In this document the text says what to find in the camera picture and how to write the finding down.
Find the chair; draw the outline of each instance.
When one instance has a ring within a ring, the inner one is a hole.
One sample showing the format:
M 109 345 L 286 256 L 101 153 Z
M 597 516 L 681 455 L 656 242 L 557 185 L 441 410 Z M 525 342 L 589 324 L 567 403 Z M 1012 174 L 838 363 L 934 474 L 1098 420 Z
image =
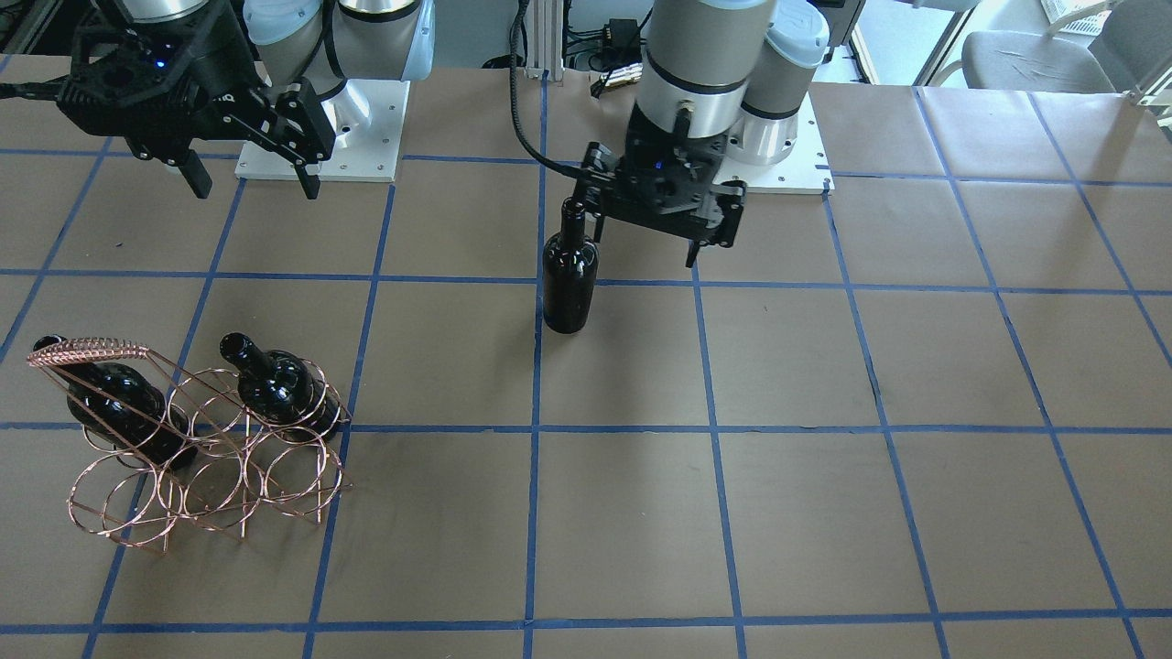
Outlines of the chair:
M 1063 26 L 1104 9 L 1112 11 L 1089 49 L 1055 36 Z M 1125 91 L 1137 104 L 1152 104 L 1172 82 L 1172 0 L 1106 0 L 1064 16 L 1045 34 L 974 32 L 965 40 L 961 61 L 931 83 L 942 83 L 958 69 L 972 88 Z

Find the wine bottle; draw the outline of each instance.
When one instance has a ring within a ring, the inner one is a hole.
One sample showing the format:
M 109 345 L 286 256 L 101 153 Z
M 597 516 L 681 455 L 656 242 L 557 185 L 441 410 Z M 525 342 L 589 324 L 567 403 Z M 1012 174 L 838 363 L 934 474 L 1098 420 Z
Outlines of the wine bottle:
M 220 340 L 220 355 L 240 371 L 237 389 L 250 413 L 272 426 L 300 427 L 286 433 L 287 440 L 309 442 L 316 435 L 329 440 L 338 432 L 338 396 L 297 355 L 265 352 L 239 332 Z
M 39 351 L 64 340 L 63 337 L 50 334 L 36 341 L 33 349 Z M 142 373 L 111 361 L 69 364 L 56 368 L 73 376 L 63 378 L 73 394 L 66 399 L 66 405 L 73 417 L 90 433 L 117 448 L 137 449 L 141 457 L 157 467 L 166 466 L 171 470 L 178 470 L 195 460 L 196 447 L 188 446 L 183 435 L 163 422 L 166 405 L 163 392 L 148 382 Z M 136 414 L 135 409 L 145 416 Z M 171 408 L 171 421 L 178 428 L 188 427 L 188 417 L 178 408 Z
M 574 198 L 561 204 L 561 231 L 541 250 L 545 271 L 541 315 L 550 330 L 573 334 L 586 326 L 594 279 L 598 277 L 598 247 L 586 237 L 586 208 Z

